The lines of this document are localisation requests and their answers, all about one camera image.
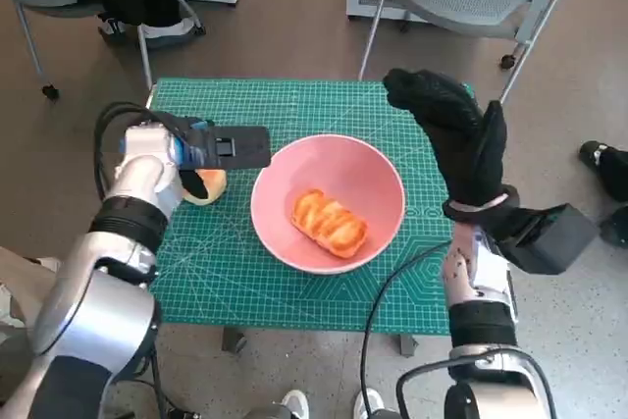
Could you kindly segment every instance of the person's foot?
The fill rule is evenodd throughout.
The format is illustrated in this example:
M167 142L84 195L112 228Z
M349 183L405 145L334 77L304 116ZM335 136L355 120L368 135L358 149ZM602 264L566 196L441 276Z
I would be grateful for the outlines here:
M296 417L296 419L309 419L310 406L307 403L307 397L305 397L304 392L300 390L287 392L284 399L282 399L282 404L290 410L292 416Z
M103 20L98 32L107 44L119 45L127 42L126 26L116 19Z
M377 391L372 388L366 389L366 395L369 397L369 404L371 405L371 413L378 409L384 409L384 400ZM353 403L353 419L367 419L366 406L364 405L364 396L362 391L358 392Z
M142 25L141 28L146 36L148 49L180 45L196 37L196 27L191 18L185 18L172 26Z
M598 171L600 165L600 154L608 148L608 145L598 141L587 141L580 146L578 157L580 160L594 172Z
M600 223L600 237L604 242L628 248L628 206L622 206Z

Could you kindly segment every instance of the bread roll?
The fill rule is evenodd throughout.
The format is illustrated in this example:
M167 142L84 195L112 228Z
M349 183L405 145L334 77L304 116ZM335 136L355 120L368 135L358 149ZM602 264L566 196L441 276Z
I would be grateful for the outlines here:
M204 206L216 201L227 188L227 173L223 170L199 169L195 171L202 179L203 188L185 190L183 198L194 205Z
M291 220L302 233L343 259L355 255L366 239L366 222L319 189L296 199Z

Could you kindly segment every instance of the black cable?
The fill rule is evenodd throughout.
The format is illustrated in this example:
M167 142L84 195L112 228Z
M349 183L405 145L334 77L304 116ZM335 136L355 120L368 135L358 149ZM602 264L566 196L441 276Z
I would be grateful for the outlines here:
M405 404L405 397L403 396L403 386L408 381L412 380L415 377L418 377L419 375L423 375L425 373L434 372L436 370L441 370L444 368L469 365L469 364L478 362L480 360L486 360L489 357L494 357L495 355L498 355L501 353L509 353L510 355L517 356L520 359L523 359L527 361L528 363L530 363L530 365L532 365L537 375L539 375L539 378L541 379L541 383L543 383L543 388L546 391L546 399L547 399L548 408L549 408L549 417L550 419L557 419L558 416L556 415L556 406L553 401L553 394L551 393L550 382L548 381L548 377L546 377L546 374L543 372L541 365L539 365L539 363L530 354L523 352L517 348L513 348L513 347L498 347L498 348L493 348L491 350L488 350L478 355L464 355L462 357L453 358L450 360L442 360L440 362L428 363L426 365L421 365L420 367L413 368L412 370L405 372L396 381L396 388L395 388L396 401L399 406L399 414L401 414L401 418L410 419L410 416L408 414L408 408L407 408L407 405Z
M157 363L157 350L153 348L149 355L150 366L153 371L153 390L157 398L157 409L159 409L159 418L168 419L168 411L166 410L166 395L161 385L161 377L159 375L159 364Z
M142 385L146 385L147 387L152 388L153 391L155 390L155 385L150 383L148 380L142 380L140 378L131 378L128 380L123 380L123 382L140 383ZM162 395L164 396L164 399L166 399L166 402L173 407L173 409L178 409L179 411L183 411L183 409L181 409L176 404L174 404L173 401L164 392L162 392Z
M105 198L106 188L109 186L109 182L102 165L102 138L104 132L107 130L111 121L116 116L123 113L123 110L127 110L127 113L130 113L138 110L139 108L141 108L139 105L132 102L112 102L100 112L98 118L96 119L96 125L94 127L93 167L96 190L98 191L98 197L101 200Z
M139 368L139 370L136 370L135 372L133 372L133 377L134 378L141 377L144 373L146 373L146 371L148 371L149 366L150 366L150 360L148 359L148 357L142 357L141 367Z
M373 302L373 307L371 308L371 312L366 321L366 328L364 329L364 341L362 342L362 354L360 357L360 389L362 390L362 397L364 398L364 407L366 408L367 417L371 417L371 403L369 402L369 396L366 393L366 352L369 345L369 338L371 336L371 330L373 329L373 322L375 321L375 315L377 314L377 310L380 307L380 303L382 299L384 299L384 294L388 290L389 286L393 283L393 281L405 272L410 267L414 266L420 260L423 260L425 257L432 255L437 250L449 245L451 240L446 240L441 242L440 244L435 245L423 252L420 252L413 257L409 258L407 261L403 262L403 264L399 265L394 272L392 272L389 277L386 279L382 287L380 288L380 292L377 294L375 301Z

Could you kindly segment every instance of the brown floor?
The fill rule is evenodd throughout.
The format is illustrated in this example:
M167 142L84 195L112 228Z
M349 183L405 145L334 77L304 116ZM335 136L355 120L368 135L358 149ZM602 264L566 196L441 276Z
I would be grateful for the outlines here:
M240 0L236 8L196 3L209 28L185 49L151 55L156 76L353 79L369 22L348 22L345 0ZM116 99L141 101L141 66L132 48L114 50L94 20L29 15L44 66L61 89L45 103L17 18L0 0L0 244L28 255L63 256L97 208L90 151L98 110ZM610 202L575 150L596 138L628 148L628 7L625 0L561 0L506 106L506 179L529 206L570 201L597 218ZM400 34L381 24L368 70L431 68L466 80L486 102L504 81L497 59L511 45L465 38L432 26ZM515 274L521 344L545 366L562 417L625 417L628 399L628 257L594 244L561 278ZM308 392L312 418L347 418L357 391L360 336L255 330L240 359L220 352L220 332L168 326L161 337L169 392L205 417L238 417ZM447 353L448 340L422 338L417 358L396 356L375 337L371 385L394 406L398 373ZM441 417L446 378L410 389L415 417ZM121 387L118 403L154 417L143 387Z

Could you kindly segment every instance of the table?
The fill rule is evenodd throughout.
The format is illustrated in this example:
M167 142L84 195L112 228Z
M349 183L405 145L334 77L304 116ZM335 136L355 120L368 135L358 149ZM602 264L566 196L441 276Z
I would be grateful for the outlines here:
M184 203L158 256L152 291L166 322L299 330L361 331L380 286L394 267L450 237L443 217L445 184L427 136L395 110L378 82L250 79L161 79L153 110L261 125L273 151L301 137L334 132L363 139L394 163L406 190L406 214L390 247L348 274L315 276L266 251L250 220L259 171L233 171L226 193L209 207ZM446 335L440 280L445 249L389 289L374 332Z

